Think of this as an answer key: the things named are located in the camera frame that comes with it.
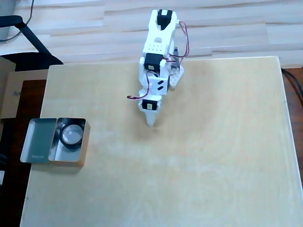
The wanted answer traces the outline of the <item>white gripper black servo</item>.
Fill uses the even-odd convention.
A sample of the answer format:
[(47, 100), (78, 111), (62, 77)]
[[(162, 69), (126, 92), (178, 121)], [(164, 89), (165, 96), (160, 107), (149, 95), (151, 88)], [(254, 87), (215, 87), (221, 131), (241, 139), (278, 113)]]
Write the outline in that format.
[(140, 111), (145, 113), (148, 126), (153, 127), (158, 112), (161, 109), (163, 101), (163, 93), (159, 91), (152, 91), (138, 101)]

